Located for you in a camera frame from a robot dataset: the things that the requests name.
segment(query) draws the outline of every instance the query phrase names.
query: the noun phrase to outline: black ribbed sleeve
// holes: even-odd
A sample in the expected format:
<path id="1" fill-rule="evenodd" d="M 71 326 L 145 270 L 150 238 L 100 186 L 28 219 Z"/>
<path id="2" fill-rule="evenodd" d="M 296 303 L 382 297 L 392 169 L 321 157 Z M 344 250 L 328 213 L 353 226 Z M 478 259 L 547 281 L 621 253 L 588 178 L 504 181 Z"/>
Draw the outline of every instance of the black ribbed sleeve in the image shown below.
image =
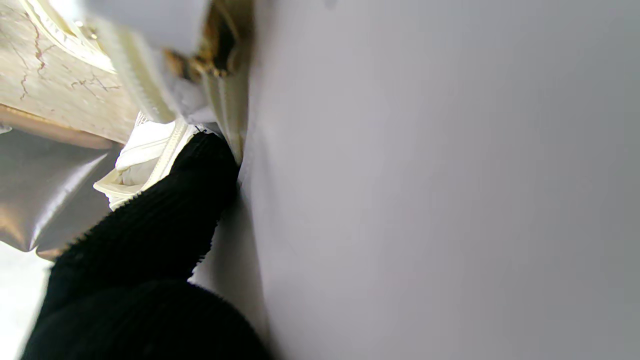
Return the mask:
<path id="1" fill-rule="evenodd" d="M 171 173 L 56 261 L 23 359 L 265 359 L 247 321 L 187 282 L 236 194 L 237 166 L 196 134 Z"/>

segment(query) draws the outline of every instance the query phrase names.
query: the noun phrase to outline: beige surface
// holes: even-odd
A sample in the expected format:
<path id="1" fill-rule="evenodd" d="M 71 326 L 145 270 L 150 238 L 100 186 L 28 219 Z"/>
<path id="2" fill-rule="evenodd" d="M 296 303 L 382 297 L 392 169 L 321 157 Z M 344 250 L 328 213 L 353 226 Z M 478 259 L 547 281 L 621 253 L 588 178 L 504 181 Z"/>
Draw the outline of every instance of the beige surface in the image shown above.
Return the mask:
<path id="1" fill-rule="evenodd" d="M 137 108 L 118 78 L 53 46 L 18 0 L 0 0 L 0 104 L 125 142 Z"/>

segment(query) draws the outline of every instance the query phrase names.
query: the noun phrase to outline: white fabric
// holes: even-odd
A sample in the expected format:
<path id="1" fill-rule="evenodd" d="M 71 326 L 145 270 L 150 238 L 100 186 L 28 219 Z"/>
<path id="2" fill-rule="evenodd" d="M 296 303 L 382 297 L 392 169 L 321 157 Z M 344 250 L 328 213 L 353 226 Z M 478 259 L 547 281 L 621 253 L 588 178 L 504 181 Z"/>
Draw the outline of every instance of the white fabric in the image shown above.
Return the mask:
<path id="1" fill-rule="evenodd" d="M 208 264 L 281 359 L 638 358 L 639 1 L 256 6 Z"/>
<path id="2" fill-rule="evenodd" d="M 158 47 L 192 55 L 200 44 L 211 0 L 81 0 L 81 3 L 92 15 L 136 28 Z"/>
<path id="3" fill-rule="evenodd" d="M 115 210 L 167 176 L 180 150 L 197 131 L 194 125 L 187 125 L 182 119 L 169 124 L 136 121 L 115 168 L 93 187 L 104 193 L 109 199 L 109 207 Z"/>

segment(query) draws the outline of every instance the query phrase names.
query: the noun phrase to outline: white zipper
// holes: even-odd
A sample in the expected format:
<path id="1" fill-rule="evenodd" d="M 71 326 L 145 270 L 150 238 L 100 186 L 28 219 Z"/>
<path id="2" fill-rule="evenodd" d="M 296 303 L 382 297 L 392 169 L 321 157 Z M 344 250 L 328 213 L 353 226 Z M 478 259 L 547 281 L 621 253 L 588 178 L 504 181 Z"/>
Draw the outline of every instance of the white zipper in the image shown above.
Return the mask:
<path id="1" fill-rule="evenodd" d="M 154 122 L 168 124 L 178 118 L 164 98 L 161 83 L 143 61 L 135 34 L 98 20 L 100 42 L 106 48 L 111 61 L 140 110 Z"/>

